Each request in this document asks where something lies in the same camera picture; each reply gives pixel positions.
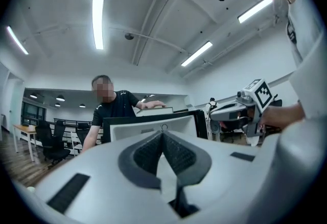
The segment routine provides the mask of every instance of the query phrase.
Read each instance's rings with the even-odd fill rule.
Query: white marker cube
[[[264,79],[256,79],[242,89],[245,95],[250,96],[257,104],[260,113],[269,106],[272,101],[270,88]]]

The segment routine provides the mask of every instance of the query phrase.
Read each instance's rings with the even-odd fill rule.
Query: black t-shirt
[[[94,111],[92,126],[102,126],[103,118],[135,117],[132,108],[139,100],[129,91],[118,91],[114,101],[101,103]]]

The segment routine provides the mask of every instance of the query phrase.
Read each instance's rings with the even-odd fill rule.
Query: person
[[[305,117],[326,115],[327,111],[325,26],[312,0],[287,1],[286,33],[297,66],[289,81],[301,102],[288,107],[267,107],[262,114],[260,127],[266,124],[284,129]]]
[[[216,140],[216,134],[214,134],[211,130],[211,126],[210,126],[210,116],[209,113],[217,108],[217,103],[215,101],[215,98],[210,98],[210,102],[205,106],[205,111],[206,111],[206,128],[207,128],[207,132],[208,132],[208,139],[209,140]]]
[[[103,118],[135,117],[132,107],[139,109],[166,107],[161,101],[140,102],[129,91],[115,92],[113,83],[106,75],[96,76],[91,86],[101,104],[94,111],[92,126],[84,140],[82,152],[95,146]]]

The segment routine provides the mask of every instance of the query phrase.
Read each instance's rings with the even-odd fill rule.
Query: man in black t-shirt
[[[91,84],[101,104],[94,111],[92,126],[84,140],[83,152],[95,146],[103,118],[135,117],[133,107],[166,107],[161,101],[140,102],[129,91],[115,92],[110,78],[106,75],[96,76]]]

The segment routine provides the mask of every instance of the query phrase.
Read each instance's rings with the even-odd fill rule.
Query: tabletop
[[[34,125],[29,125],[28,127],[23,125],[14,125],[14,127],[28,134],[36,133]]]

